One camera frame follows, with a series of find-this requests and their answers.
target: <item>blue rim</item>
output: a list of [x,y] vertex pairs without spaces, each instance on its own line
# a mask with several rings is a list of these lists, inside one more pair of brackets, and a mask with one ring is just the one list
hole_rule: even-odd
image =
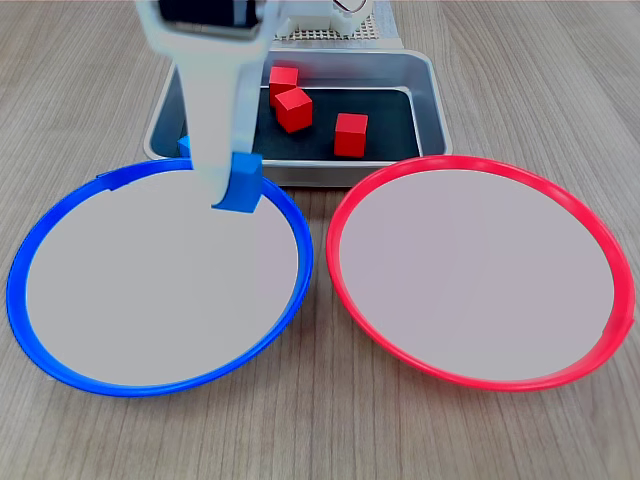
[[58,362],[45,350],[31,327],[27,313],[27,280],[31,262],[42,241],[53,227],[71,210],[88,198],[105,190],[116,190],[128,183],[156,173],[192,170],[190,159],[153,160],[124,167],[96,177],[58,202],[29,232],[16,254],[7,280],[7,313],[16,340],[25,354],[45,373],[74,388],[90,393],[116,397],[165,395],[198,387],[230,373],[257,356],[289,325],[307,294],[313,270],[313,243],[309,226],[293,202],[280,187],[263,179],[262,194],[283,213],[293,230],[298,245],[298,278],[284,313],[275,326],[256,345],[240,357],[207,374],[165,385],[134,387],[99,382],[80,375]]

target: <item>wire rack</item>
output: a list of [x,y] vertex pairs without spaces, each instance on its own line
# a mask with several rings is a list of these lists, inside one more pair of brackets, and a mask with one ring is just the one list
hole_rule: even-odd
[[288,37],[278,37],[277,40],[378,40],[380,32],[376,25],[373,12],[353,35],[340,35],[335,30],[296,30]]

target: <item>white plastic arm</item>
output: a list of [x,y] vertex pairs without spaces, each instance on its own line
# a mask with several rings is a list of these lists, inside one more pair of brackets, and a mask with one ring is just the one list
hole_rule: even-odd
[[265,3],[257,37],[244,41],[170,30],[157,2],[136,7],[152,48],[176,64],[194,170],[216,205],[229,185],[231,154],[253,149],[262,68],[282,21],[280,0]]

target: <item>white plate surface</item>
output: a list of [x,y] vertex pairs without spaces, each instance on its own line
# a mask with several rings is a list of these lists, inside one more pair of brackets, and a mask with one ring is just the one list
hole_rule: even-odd
[[436,170],[370,193],[341,236],[355,306],[397,348],[488,381],[556,373],[613,305],[602,249],[568,211],[505,177]]
[[193,171],[174,171],[67,214],[28,277],[45,349],[94,380],[151,386],[211,372],[258,343],[293,293],[293,231],[264,196],[252,215],[206,199]]

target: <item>wood grain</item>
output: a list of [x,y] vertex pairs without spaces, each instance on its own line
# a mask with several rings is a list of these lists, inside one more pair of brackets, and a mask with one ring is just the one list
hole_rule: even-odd
[[[535,171],[584,200],[640,274],[640,7],[394,2],[434,62],[455,153]],[[144,159],[168,71],[128,2],[0,2],[0,281],[31,226],[97,173]],[[290,190],[316,269],[262,355],[152,399],[42,373],[0,314],[2,479],[637,479],[640,334],[575,384],[507,395],[440,382],[373,344],[324,261],[339,192]]]

